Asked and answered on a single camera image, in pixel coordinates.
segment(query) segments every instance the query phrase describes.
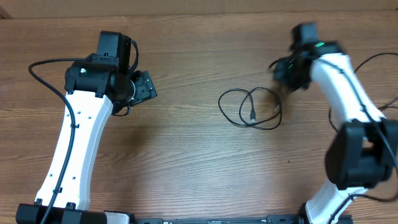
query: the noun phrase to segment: wire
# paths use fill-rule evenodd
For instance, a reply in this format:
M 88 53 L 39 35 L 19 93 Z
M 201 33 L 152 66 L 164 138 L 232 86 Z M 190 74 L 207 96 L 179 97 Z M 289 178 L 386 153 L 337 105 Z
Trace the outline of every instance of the wire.
M 369 112 L 366 109 L 366 106 L 364 105 L 364 103 L 362 102 L 361 97 L 359 96 L 359 93 L 357 92 L 354 83 L 351 81 L 351 79 L 347 76 L 346 72 L 341 69 L 340 67 L 338 67 L 337 65 L 330 63 L 329 61 L 326 61 L 324 59 L 318 58 L 317 60 L 319 60 L 322 63 L 325 63 L 329 66 L 331 66 L 332 68 L 336 69 L 339 71 L 340 74 L 342 74 L 348 81 L 349 85 L 351 86 L 352 91 L 354 92 L 354 94 L 356 95 L 359 104 L 362 106 L 363 108 L 363 112 L 366 114 L 366 116 L 368 117 L 368 119 L 370 120 L 370 122 L 372 123 L 372 125 L 374 126 L 374 128 L 376 129 L 378 135 L 380 136 L 383 144 L 385 145 L 385 147 L 388 149 L 391 157 L 392 157 L 392 163 L 394 165 L 394 167 L 396 168 L 396 172 L 398 174 L 398 163 L 397 163 L 397 159 L 396 159 L 396 155 L 394 154 L 394 152 L 392 151 L 385 135 L 383 134 L 383 132 L 381 131 L 380 127 L 377 125 L 377 123 L 375 122 L 375 120 L 373 120 L 372 116 L 369 114 Z M 377 197 L 373 197 L 373 196 L 369 196 L 369 195 L 365 195 L 365 194 L 353 194 L 353 195 L 349 195 L 349 197 L 336 209 L 336 211 L 331 215 L 331 218 L 329 219 L 328 223 L 332 223 L 332 221 L 335 219 L 335 216 L 341 211 L 341 209 L 345 206 L 345 204 L 351 199 L 353 200 L 354 197 L 364 197 L 364 198 L 368 198 L 371 200 L 376 200 L 378 202 L 393 202 L 396 201 L 398 199 L 398 192 L 395 194 L 395 196 L 393 196 L 392 198 L 377 198 Z
M 358 65 L 358 67 L 356 67 L 356 69 L 354 70 L 354 73 L 356 73 L 364 64 L 366 64 L 368 61 L 378 57 L 378 56 L 382 56 L 382 55 L 395 55 L 398 56 L 398 53 L 392 53 L 392 52 L 384 52 L 384 53 L 379 53 L 379 54 L 375 54 L 371 57 L 369 57 L 368 59 L 366 59 L 364 62 L 362 62 L 360 65 Z M 398 100 L 398 96 L 395 97 L 390 103 L 384 105 L 384 106 L 380 106 L 378 109 L 380 111 L 384 111 L 385 109 L 388 108 L 394 108 L 394 109 L 398 109 L 398 107 L 396 106 L 390 106 L 391 104 L 395 103 Z M 331 127 L 338 132 L 338 128 L 335 126 L 335 124 L 333 124 L 332 120 L 331 120 L 331 108 L 329 108 L 329 113 L 328 113 L 328 119 L 329 119 L 329 123 L 331 125 Z
M 73 147 L 73 141 L 75 140 L 75 129 L 76 129 L 76 120 L 75 120 L 75 114 L 73 113 L 72 110 L 72 106 L 70 105 L 70 103 L 68 102 L 68 100 L 64 97 L 64 95 L 62 93 L 60 93 L 56 88 L 54 88 L 52 85 L 48 84 L 47 82 L 45 82 L 43 79 L 41 79 L 40 77 L 38 77 L 34 72 L 33 72 L 33 67 L 37 66 L 37 65 L 43 65 L 45 63 L 52 63 L 52 62 L 75 62 L 78 60 L 84 60 L 82 58 L 59 58 L 59 59 L 51 59 L 51 60 L 44 60 L 41 62 L 35 62 L 31 65 L 29 65 L 28 70 L 29 73 L 37 80 L 39 81 L 41 84 L 45 85 L 47 88 L 49 88 L 51 91 L 53 91 L 55 94 L 57 94 L 57 96 L 59 96 L 61 98 L 61 100 L 65 103 L 65 105 L 68 108 L 69 114 L 70 114 L 70 119 L 72 121 L 72 125 L 71 125 L 71 129 L 70 129 L 70 139 L 69 139 L 69 145 L 68 145 L 68 150 L 67 150 L 67 154 L 65 156 L 65 160 L 63 162 L 62 168 L 61 168 L 61 172 L 60 172 L 60 176 L 57 180 L 57 184 L 55 185 L 55 189 L 53 191 L 50 203 L 47 207 L 47 210 L 44 213 L 43 219 L 40 222 L 41 224 L 45 224 L 45 222 L 47 221 L 49 215 L 50 215 L 50 210 L 51 208 L 54 206 L 55 203 L 55 199 L 57 198 L 58 193 L 60 192 L 60 188 L 61 188 L 61 183 L 62 183 L 62 179 L 63 176 L 65 175 L 65 171 L 67 169 L 68 163 L 69 163 L 69 158 L 70 158 L 70 154 L 72 153 L 72 147 Z
M 253 93 L 254 91 L 256 91 L 256 90 L 267 90 L 267 91 L 269 91 L 270 93 L 272 93 L 272 94 L 275 96 L 275 99 L 277 100 L 278 106 L 279 106 L 279 110 L 278 110 L 278 112 L 276 112 L 275 115 L 271 116 L 271 117 L 268 118 L 268 119 L 259 121 L 259 122 L 256 122 L 256 112 L 255 112 L 255 110 L 254 110 L 254 102 L 253 102 L 253 97 L 252 97 L 252 93 Z M 221 107 L 221 99 L 222 99 L 222 97 L 223 97 L 225 94 L 230 93 L 230 92 L 232 92 L 232 91 L 242 91 L 242 92 L 246 93 L 246 96 L 244 97 L 244 99 L 243 99 L 243 101 L 242 101 L 242 103 L 241 103 L 241 106 L 239 107 L 239 117 L 240 117 L 241 121 L 243 122 L 243 124 L 237 123 L 237 122 L 233 121 L 231 118 L 229 118 L 229 117 L 226 115 L 226 113 L 224 112 L 224 110 L 222 109 L 222 107 Z M 244 102 L 247 100 L 247 98 L 250 99 L 250 103 L 251 103 L 251 121 L 252 121 L 251 124 L 248 123 L 247 121 L 245 121 L 244 118 L 242 117 L 242 107 L 243 107 Z M 232 123 L 232 124 L 234 124 L 234 125 L 236 125 L 236 126 L 240 126 L 240 127 L 250 127 L 250 128 L 260 129 L 260 130 L 273 130 L 273 129 L 275 129 L 275 128 L 278 128 L 279 125 L 280 125 L 281 122 L 282 122 L 282 101 L 280 100 L 280 97 L 279 97 L 278 94 L 275 93 L 274 91 L 272 91 L 272 90 L 270 90 L 270 89 L 268 89 L 268 88 L 264 88 L 264 87 L 255 87 L 255 88 L 253 88 L 253 89 L 250 90 L 250 91 L 247 91 L 247 90 L 244 90 L 244 89 L 241 89 L 241 88 L 233 88 L 233 89 L 227 90 L 227 91 L 225 91 L 223 94 L 221 94 L 221 96 L 218 98 L 218 108 L 220 109 L 221 113 L 224 115 L 224 117 L 225 117 L 230 123 Z M 258 126 L 259 124 L 262 124 L 262 123 L 265 123 L 265 122 L 268 122 L 268 121 L 270 121 L 270 120 L 275 119 L 276 117 L 278 117 L 278 115 L 279 115 L 279 121 L 278 121 L 278 123 L 277 123 L 274 127 L 271 127 L 271 128 L 263 128 L 263 127 L 259 127 L 259 126 Z

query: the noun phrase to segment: green light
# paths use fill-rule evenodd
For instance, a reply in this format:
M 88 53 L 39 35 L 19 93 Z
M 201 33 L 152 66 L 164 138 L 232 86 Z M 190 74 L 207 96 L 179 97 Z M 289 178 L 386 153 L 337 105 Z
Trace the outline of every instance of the green light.
M 324 42 L 319 42 L 317 45 L 315 45 L 316 47 L 320 47 L 320 46 L 322 46 L 322 45 L 324 45 L 325 43 Z

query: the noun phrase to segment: white arm segment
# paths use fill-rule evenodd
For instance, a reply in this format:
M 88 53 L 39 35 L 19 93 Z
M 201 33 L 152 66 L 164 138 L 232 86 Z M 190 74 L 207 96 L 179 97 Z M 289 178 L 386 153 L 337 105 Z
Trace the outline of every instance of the white arm segment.
M 346 76 L 355 86 L 362 102 L 366 106 L 366 110 L 369 112 L 373 120 L 380 121 L 381 118 L 384 118 L 384 115 L 376 108 L 365 93 L 354 73 L 348 55 L 341 53 L 325 54 L 321 59 L 344 70 Z M 320 85 L 322 92 L 324 92 L 328 98 L 329 104 L 337 114 L 339 126 L 344 122 L 352 121 L 353 119 L 358 119 L 363 123 L 370 122 L 366 114 L 363 112 L 363 108 L 359 104 L 353 88 L 349 84 L 347 78 L 341 74 L 339 70 L 321 60 L 314 60 L 311 66 L 310 76 L 312 81 Z M 336 212 L 338 207 L 349 197 L 349 195 L 364 194 L 366 191 L 368 190 L 364 187 L 349 187 L 346 190 L 338 190 L 335 184 L 326 180 L 320 191 L 318 191 L 305 205 L 309 222 L 312 224 L 328 223 L 331 215 Z M 351 203 L 352 200 L 349 200 L 346 203 L 339 213 L 337 213 L 332 223 L 337 223 L 338 217 Z
M 104 96 L 96 98 L 95 93 L 74 91 L 67 95 L 67 100 L 75 113 L 75 141 L 68 167 L 62 181 L 62 191 L 57 195 L 54 207 L 65 208 L 68 202 L 76 204 L 77 210 L 88 210 L 90 206 L 90 183 L 94 161 L 105 123 L 111 115 L 113 104 Z M 36 199 L 41 198 L 42 205 L 47 206 L 53 194 L 60 171 L 65 160 L 70 139 L 71 119 L 65 107 L 63 124 L 57 148 L 52 159 L 50 170 L 44 180 Z
M 359 93 L 362 102 L 366 106 L 366 110 L 373 120 L 380 121 L 380 118 L 385 118 L 364 91 L 354 73 L 348 55 L 342 53 L 325 54 L 321 59 L 344 70 L 347 77 L 353 82 L 356 91 Z M 353 88 L 345 76 L 340 74 L 337 69 L 321 60 L 314 60 L 311 66 L 310 76 L 312 81 L 320 85 L 322 92 L 324 92 L 328 98 L 331 108 L 334 109 L 337 114 L 339 126 L 345 121 L 352 121 L 353 119 L 358 119 L 363 123 L 370 122 L 366 114 L 362 112 L 363 108 L 359 104 Z

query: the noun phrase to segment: wooden surface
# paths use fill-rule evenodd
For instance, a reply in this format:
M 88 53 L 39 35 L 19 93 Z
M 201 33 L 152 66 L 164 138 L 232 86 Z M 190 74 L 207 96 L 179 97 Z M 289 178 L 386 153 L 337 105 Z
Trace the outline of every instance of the wooden surface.
M 6 18 L 301 11 L 393 11 L 398 0 L 0 0 Z
M 319 87 L 290 96 L 282 126 L 274 131 L 229 124 L 217 101 L 230 88 L 270 87 L 267 66 L 287 55 L 290 29 L 303 21 L 317 21 L 321 39 L 340 40 L 354 66 L 379 52 L 398 52 L 394 11 L 1 20 L 0 223 L 14 223 L 18 204 L 33 202 L 62 124 L 63 103 L 27 66 L 85 57 L 95 52 L 101 30 L 137 41 L 138 68 L 150 71 L 159 96 L 128 117 L 109 119 L 90 210 L 162 218 L 295 213 L 326 179 L 323 158 L 335 135 Z M 377 105 L 397 95 L 397 62 L 377 58 L 358 73 Z M 62 90 L 68 66 L 35 71 Z M 266 118 L 272 108 L 264 101 L 267 94 L 254 96 L 257 118 Z M 235 119 L 242 98 L 231 94 L 222 102 Z M 386 114 L 398 118 L 396 111 Z M 396 188 L 394 176 L 369 193 L 387 197 Z M 357 200 L 347 213 L 358 223 L 397 223 L 397 208 Z

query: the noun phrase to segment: wooden table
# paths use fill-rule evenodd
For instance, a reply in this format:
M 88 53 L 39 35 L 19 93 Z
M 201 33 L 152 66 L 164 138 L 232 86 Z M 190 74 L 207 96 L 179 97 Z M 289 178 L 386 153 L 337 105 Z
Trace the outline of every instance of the wooden table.
M 230 88 L 272 86 L 267 66 L 288 54 L 290 30 L 317 21 L 320 38 L 339 40 L 354 66 L 379 52 L 398 52 L 394 11 L 296 12 L 219 16 L 140 16 L 0 21 L 0 222 L 14 223 L 19 203 L 32 203 L 49 169 L 64 105 L 27 66 L 96 51 L 101 30 L 138 43 L 158 97 L 109 119 L 91 181 L 90 210 L 137 217 L 264 217 L 295 213 L 326 179 L 323 158 L 335 133 L 319 87 L 295 92 L 274 131 L 238 128 L 218 109 Z M 398 58 L 374 59 L 358 73 L 377 105 L 397 95 Z M 59 90 L 70 63 L 35 71 Z M 237 119 L 244 95 L 223 99 Z M 256 93 L 257 118 L 272 105 Z M 386 111 L 397 118 L 396 111 Z M 371 195 L 388 197 L 396 177 Z M 398 222 L 398 203 L 357 200 L 358 223 Z

